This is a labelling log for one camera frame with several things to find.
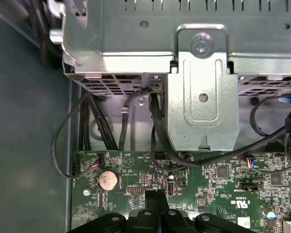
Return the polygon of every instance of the black cable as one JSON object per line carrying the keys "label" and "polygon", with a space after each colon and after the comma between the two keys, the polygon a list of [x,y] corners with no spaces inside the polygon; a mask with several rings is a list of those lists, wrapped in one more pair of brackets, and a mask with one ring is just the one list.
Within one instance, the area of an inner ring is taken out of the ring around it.
{"label": "black cable", "polygon": [[258,172],[258,173],[261,173],[263,175],[271,175],[271,174],[280,174],[280,173],[283,173],[283,172],[291,171],[291,166],[286,167],[284,169],[275,170],[275,171],[259,170],[259,169],[256,169],[256,168],[252,168],[251,170],[253,170],[255,172]]}
{"label": "black cable", "polygon": [[247,145],[245,147],[242,147],[240,149],[225,153],[225,154],[221,154],[221,155],[217,155],[217,156],[213,156],[210,158],[206,158],[206,159],[202,159],[202,160],[198,160],[198,161],[184,161],[182,159],[180,159],[175,152],[173,151],[164,124],[163,124],[163,120],[162,120],[162,114],[160,112],[160,106],[159,106],[159,101],[157,98],[156,93],[151,94],[151,104],[150,104],[150,109],[152,112],[152,118],[153,118],[153,123],[155,126],[155,131],[157,133],[157,136],[160,140],[160,142],[162,143],[165,151],[167,152],[167,155],[175,162],[178,164],[181,164],[183,166],[192,166],[192,167],[200,167],[200,166],[205,166],[205,165],[209,165],[209,164],[214,164],[214,163],[218,163],[221,162],[223,160],[226,159],[230,159],[233,157],[237,157],[239,155],[242,155],[248,151],[251,150],[256,150],[262,146],[264,146],[265,144],[269,143],[270,141],[272,141],[273,139],[281,136],[284,132],[285,132],[285,127],[280,128],[279,130],[275,131],[274,133],[270,134],[269,136],[255,142],[252,143],[250,145]]}
{"label": "black cable", "polygon": [[113,134],[112,134],[112,131],[110,129],[110,125],[109,125],[105,115],[103,114],[101,108],[99,107],[98,100],[97,100],[96,96],[91,95],[91,98],[92,98],[92,100],[94,101],[94,103],[96,105],[98,116],[99,116],[99,118],[101,120],[101,123],[102,123],[103,127],[105,128],[106,134],[108,135],[108,138],[109,138],[110,144],[112,146],[112,149],[113,150],[118,150],[116,141],[115,141],[115,139],[113,137]]}
{"label": "black cable", "polygon": [[91,142],[89,136],[89,109],[88,101],[85,99],[83,101],[83,138],[84,138],[84,148],[87,151],[91,150]]}
{"label": "black cable", "polygon": [[94,115],[94,118],[96,120],[96,123],[97,123],[97,126],[98,126],[98,130],[101,134],[101,137],[102,137],[102,140],[103,142],[105,143],[105,146],[107,148],[107,150],[118,150],[117,149],[117,145],[115,144],[112,144],[112,138],[113,138],[113,141],[115,142],[114,140],[114,137],[112,135],[112,132],[111,132],[111,129],[110,129],[110,126],[106,120],[106,118],[104,117],[102,111],[100,110],[98,104],[97,104],[97,101],[95,101],[92,97],[92,95],[89,95],[88,96],[88,101],[89,101],[89,106],[92,110],[92,113]]}
{"label": "black cable", "polygon": [[83,106],[84,102],[80,105],[78,151],[83,150]]}
{"label": "black cable", "polygon": [[[265,103],[266,101],[269,100],[275,100],[275,99],[279,99],[279,98],[287,98],[287,97],[291,97],[291,94],[285,94],[285,95],[281,95],[281,96],[271,96],[271,97],[266,97],[265,99],[261,100],[259,103],[257,103],[251,110],[250,112],[250,125],[252,127],[252,129],[254,130],[254,132],[256,132],[258,135],[262,136],[262,137],[266,137],[269,134],[267,134],[266,132],[264,132],[258,125],[256,122],[256,112],[258,110],[258,108]],[[283,145],[283,141],[281,139],[276,139],[281,145]]]}
{"label": "black cable", "polygon": [[129,119],[129,106],[131,102],[138,97],[144,96],[152,92],[153,90],[149,87],[141,89],[140,91],[136,91],[132,95],[130,95],[127,100],[124,103],[124,107],[127,107],[127,113],[122,114],[122,130],[121,130],[121,135],[120,135],[120,140],[119,140],[119,150],[123,151],[124,150],[124,143],[125,143],[125,137],[126,137],[126,132],[127,132],[127,127],[128,127],[128,119]]}
{"label": "black cable", "polygon": [[157,137],[159,138],[164,150],[166,151],[169,158],[177,164],[183,165],[183,166],[193,166],[193,167],[200,167],[201,164],[199,164],[198,161],[191,162],[191,161],[185,161],[179,158],[179,156],[174,152],[173,148],[170,145],[163,120],[162,120],[162,114],[160,110],[159,100],[157,98],[156,93],[151,94],[151,104],[150,104],[150,110],[152,113],[154,128],[157,134]]}
{"label": "black cable", "polygon": [[179,171],[179,170],[185,168],[185,166],[179,166],[179,167],[170,168],[170,169],[164,168],[155,159],[155,148],[156,148],[155,128],[153,126],[152,132],[151,132],[151,161],[154,164],[154,166],[157,167],[159,170],[166,171],[166,172]]}
{"label": "black cable", "polygon": [[33,14],[32,22],[37,24],[40,39],[45,43],[45,46],[53,54],[62,56],[60,48],[52,43],[49,38],[49,22],[45,14],[43,3],[41,0],[30,0],[31,13]]}
{"label": "black cable", "polygon": [[85,169],[83,172],[77,174],[77,175],[68,175],[66,174],[65,172],[62,171],[62,169],[59,167],[58,165],[58,161],[57,161],[57,155],[56,155],[56,141],[57,141],[57,138],[58,138],[58,135],[60,133],[60,131],[63,129],[64,125],[68,122],[69,118],[75,114],[81,103],[87,98],[87,96],[89,95],[89,93],[86,93],[84,94],[81,99],[78,101],[77,103],[77,106],[75,106],[71,111],[70,113],[68,114],[68,116],[63,120],[63,122],[59,125],[58,129],[56,130],[56,132],[54,133],[53,135],[53,138],[52,138],[52,144],[51,144],[51,154],[52,154],[52,158],[53,158],[53,162],[54,162],[54,165],[55,165],[55,168],[56,170],[58,171],[58,173],[65,177],[65,178],[69,178],[69,179],[77,179],[77,178],[80,178],[82,177],[83,175],[85,175],[88,171],[90,171],[92,168],[92,166],[89,166],[87,169]]}

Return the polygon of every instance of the chip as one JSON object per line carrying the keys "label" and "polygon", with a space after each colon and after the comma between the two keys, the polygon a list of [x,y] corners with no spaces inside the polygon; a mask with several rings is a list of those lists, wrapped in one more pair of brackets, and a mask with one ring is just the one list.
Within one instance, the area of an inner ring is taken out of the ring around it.
{"label": "chip", "polygon": [[198,207],[198,208],[197,208],[197,211],[198,211],[199,213],[204,213],[204,212],[205,212],[205,208],[204,208],[204,207]]}
{"label": "chip", "polygon": [[271,185],[281,185],[281,175],[272,174],[271,175]]}
{"label": "chip", "polygon": [[198,201],[198,205],[201,205],[201,206],[206,205],[206,199],[205,198],[199,198],[197,201]]}
{"label": "chip", "polygon": [[177,185],[178,187],[185,187],[186,186],[186,178],[185,177],[178,177],[177,178]]}
{"label": "chip", "polygon": [[220,166],[217,168],[217,177],[218,178],[228,178],[228,167]]}

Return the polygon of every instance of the green circuit board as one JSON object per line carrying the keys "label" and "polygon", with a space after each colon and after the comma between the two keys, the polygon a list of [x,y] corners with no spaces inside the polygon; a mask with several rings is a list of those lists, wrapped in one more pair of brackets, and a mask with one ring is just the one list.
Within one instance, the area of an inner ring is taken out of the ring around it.
{"label": "green circuit board", "polygon": [[[73,156],[73,172],[92,165],[98,155],[103,164],[73,180],[72,229],[109,212],[128,217],[130,210],[145,207],[148,189],[166,190],[170,208],[184,210],[191,219],[199,213],[211,213],[258,233],[281,233],[282,220],[290,216],[291,171],[261,175],[249,170],[247,163],[231,159],[186,168],[168,177],[153,166],[149,152],[79,151]],[[280,153],[252,155],[259,169],[275,170],[288,165]],[[189,159],[198,160],[202,156],[205,153],[189,155]],[[156,157],[162,165],[170,163],[164,153]],[[98,184],[100,174],[106,170],[118,177],[118,184],[111,191]],[[274,212],[276,219],[267,219],[263,210]]]}

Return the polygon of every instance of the metal tab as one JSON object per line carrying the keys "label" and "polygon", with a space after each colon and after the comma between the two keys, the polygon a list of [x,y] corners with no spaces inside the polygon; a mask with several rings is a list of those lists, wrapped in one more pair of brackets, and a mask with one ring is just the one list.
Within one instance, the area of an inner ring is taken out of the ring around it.
{"label": "metal tab", "polygon": [[[175,150],[232,150],[237,139],[237,75],[227,69],[226,31],[212,33],[178,33],[178,74],[168,75],[167,90],[167,130]],[[212,40],[218,34],[223,43]]]}
{"label": "metal tab", "polygon": [[65,4],[55,0],[48,0],[48,9],[55,17],[61,18],[65,13]]}

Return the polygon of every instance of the cable clip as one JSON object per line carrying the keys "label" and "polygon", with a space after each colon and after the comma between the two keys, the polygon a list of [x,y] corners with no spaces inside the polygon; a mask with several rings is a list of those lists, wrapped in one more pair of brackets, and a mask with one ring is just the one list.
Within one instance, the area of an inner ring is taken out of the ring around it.
{"label": "cable clip", "polygon": [[125,114],[125,113],[128,114],[128,113],[129,113],[129,107],[125,107],[125,106],[122,107],[121,110],[120,110],[120,112],[121,112],[122,114]]}

